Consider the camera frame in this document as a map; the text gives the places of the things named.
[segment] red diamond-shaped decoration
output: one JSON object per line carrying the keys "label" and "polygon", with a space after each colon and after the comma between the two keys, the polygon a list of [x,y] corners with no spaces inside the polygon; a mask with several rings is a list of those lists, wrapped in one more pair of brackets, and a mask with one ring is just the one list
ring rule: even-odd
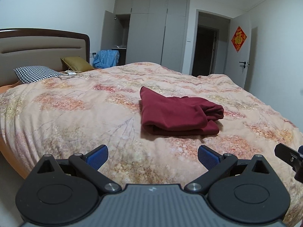
{"label": "red diamond-shaped decoration", "polygon": [[239,52],[240,48],[242,47],[243,43],[245,42],[245,39],[247,36],[245,35],[244,31],[241,27],[238,26],[236,32],[234,33],[234,36],[231,40],[232,44],[234,45],[234,48],[237,52]]}

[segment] folded maroon garment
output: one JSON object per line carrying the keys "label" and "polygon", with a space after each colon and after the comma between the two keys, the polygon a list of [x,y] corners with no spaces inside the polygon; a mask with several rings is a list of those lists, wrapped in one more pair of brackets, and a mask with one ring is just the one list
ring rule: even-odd
{"label": "folded maroon garment", "polygon": [[153,135],[213,135],[223,107],[201,97],[164,97],[142,87],[142,126]]}

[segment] bed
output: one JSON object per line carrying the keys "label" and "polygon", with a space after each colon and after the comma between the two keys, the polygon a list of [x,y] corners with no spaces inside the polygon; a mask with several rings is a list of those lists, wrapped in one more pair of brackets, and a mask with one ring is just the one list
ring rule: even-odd
{"label": "bed", "polygon": [[[46,29],[0,31],[0,85],[17,82],[13,69],[44,65],[63,70],[60,58],[88,60],[86,35]],[[141,128],[139,91],[148,87],[164,96],[199,96],[224,107],[218,135],[155,136]],[[121,186],[126,183],[181,183],[207,170],[197,159],[204,144],[241,159],[263,154],[291,196],[284,223],[303,216],[303,187],[294,172],[274,155],[279,142],[298,149],[303,134],[270,106],[235,85],[225,75],[188,76],[150,62],[81,73],[78,78],[49,78],[0,94],[0,150],[26,177],[39,158],[51,153],[67,158],[100,144],[109,159],[99,170]]]}

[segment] black and white checkered pillow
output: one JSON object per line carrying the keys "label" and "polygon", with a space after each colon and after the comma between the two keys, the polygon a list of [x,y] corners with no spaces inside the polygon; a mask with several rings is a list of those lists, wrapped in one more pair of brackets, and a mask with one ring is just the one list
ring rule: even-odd
{"label": "black and white checkered pillow", "polygon": [[14,69],[14,72],[22,84],[62,75],[62,73],[56,72],[46,66],[24,66]]}

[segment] wall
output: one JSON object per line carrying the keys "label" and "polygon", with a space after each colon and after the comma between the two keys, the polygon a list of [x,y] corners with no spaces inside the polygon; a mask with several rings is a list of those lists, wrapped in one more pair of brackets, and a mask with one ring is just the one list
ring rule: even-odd
{"label": "wall", "polygon": [[193,52],[196,43],[195,35],[197,33],[198,10],[220,15],[226,18],[235,18],[245,12],[241,9],[232,8],[223,3],[218,3],[211,0],[190,0],[184,63],[182,69],[182,73],[184,74],[189,74],[191,72],[192,63],[194,60]]}
{"label": "wall", "polygon": [[0,0],[0,28],[46,28],[87,34],[100,50],[105,10],[115,0]]}
{"label": "wall", "polygon": [[219,40],[214,68],[215,74],[223,74],[228,45],[229,23],[229,19],[207,13],[199,13],[198,25],[219,30]]}
{"label": "wall", "polygon": [[266,0],[249,14],[245,89],[303,131],[303,0]]}

